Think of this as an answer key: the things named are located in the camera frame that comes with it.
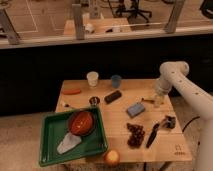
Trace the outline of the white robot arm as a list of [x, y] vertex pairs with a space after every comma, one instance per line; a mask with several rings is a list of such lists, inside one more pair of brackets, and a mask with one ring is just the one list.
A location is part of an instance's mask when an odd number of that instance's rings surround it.
[[194, 171], [213, 171], [213, 96], [186, 77], [189, 65], [185, 61], [164, 62], [159, 71], [156, 94], [164, 96], [175, 88], [204, 120]]

